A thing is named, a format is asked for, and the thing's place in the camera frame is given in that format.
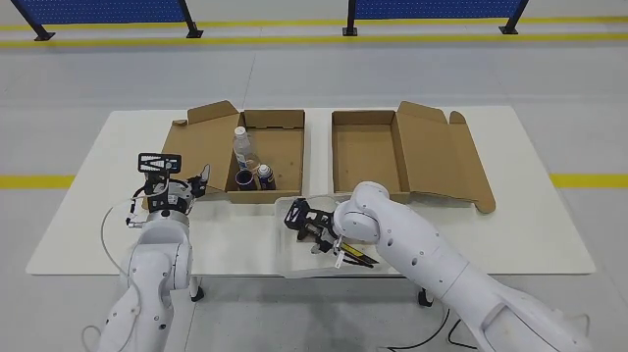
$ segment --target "plastic tray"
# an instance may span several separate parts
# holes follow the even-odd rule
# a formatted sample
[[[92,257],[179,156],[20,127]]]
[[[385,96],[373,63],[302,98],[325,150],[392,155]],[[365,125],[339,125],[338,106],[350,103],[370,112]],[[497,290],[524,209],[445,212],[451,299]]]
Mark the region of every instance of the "plastic tray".
[[[297,241],[296,231],[289,229],[284,224],[284,218],[292,205],[294,199],[298,197],[280,198],[275,202],[275,218],[277,229],[277,271],[279,275],[287,278],[302,277],[326,277],[326,276],[380,276],[396,275],[397,272],[387,264],[375,250],[372,244],[356,243],[346,240],[348,244],[364,252],[371,258],[378,261],[374,269],[360,266],[342,264],[340,269],[336,269],[336,256],[330,251],[328,253],[312,254],[311,249],[314,241]],[[338,203],[346,201],[348,195],[325,195],[306,197],[312,208],[326,212],[333,212]]]

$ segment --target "table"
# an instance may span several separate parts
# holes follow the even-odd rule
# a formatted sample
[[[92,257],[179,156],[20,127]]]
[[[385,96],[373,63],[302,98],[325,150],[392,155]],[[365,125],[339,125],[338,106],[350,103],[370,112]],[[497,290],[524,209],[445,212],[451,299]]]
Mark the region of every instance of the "table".
[[[446,114],[454,108],[444,108]],[[497,210],[418,206],[469,260],[492,275],[589,274],[595,265],[530,139],[510,107],[460,107],[497,200]],[[331,113],[305,110],[303,194],[333,192]],[[102,217],[143,185],[137,154],[160,152],[172,120],[186,111],[113,112],[35,249],[32,275],[115,275],[99,240]],[[114,258],[136,241],[127,206],[111,214],[105,239]],[[196,202],[190,214],[195,276],[276,276],[273,205]],[[293,258],[298,262],[308,258]]]

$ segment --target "cardboard box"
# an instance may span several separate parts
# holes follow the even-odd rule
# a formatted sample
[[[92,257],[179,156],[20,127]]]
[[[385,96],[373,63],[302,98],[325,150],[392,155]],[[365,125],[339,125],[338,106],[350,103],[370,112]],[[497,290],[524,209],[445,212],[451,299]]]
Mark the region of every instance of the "cardboard box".
[[[397,202],[411,192],[473,202],[482,213],[496,202],[464,117],[401,102],[395,111],[332,114],[334,192],[363,180],[382,184]]]
[[[277,190],[238,191],[234,129],[245,126],[262,163],[273,169]],[[233,203],[272,204],[280,197],[301,194],[303,180],[303,110],[246,110],[229,101],[187,111],[174,121],[163,152],[182,155],[182,170],[174,178],[198,175],[210,165],[207,194],[226,192]]]

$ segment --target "plastic bottle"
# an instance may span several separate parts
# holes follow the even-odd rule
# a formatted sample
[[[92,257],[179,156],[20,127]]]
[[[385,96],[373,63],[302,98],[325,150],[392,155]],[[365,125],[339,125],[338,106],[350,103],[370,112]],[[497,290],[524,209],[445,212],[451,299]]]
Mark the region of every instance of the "plastic bottle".
[[[234,153],[239,168],[256,174],[259,168],[259,158],[255,153],[255,148],[246,132],[246,128],[238,126],[235,128],[234,133]]]

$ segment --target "can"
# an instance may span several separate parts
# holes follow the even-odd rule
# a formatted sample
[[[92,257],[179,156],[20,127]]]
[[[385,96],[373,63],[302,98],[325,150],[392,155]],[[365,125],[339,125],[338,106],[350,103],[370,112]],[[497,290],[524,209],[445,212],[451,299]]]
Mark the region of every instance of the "can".
[[[235,182],[240,191],[253,191],[257,190],[257,184],[255,184],[255,177],[249,170],[240,170],[235,174]]]
[[[277,185],[275,183],[275,177],[273,176],[273,170],[265,164],[259,166],[257,170],[257,176],[259,177],[259,186],[262,190],[276,190]]]

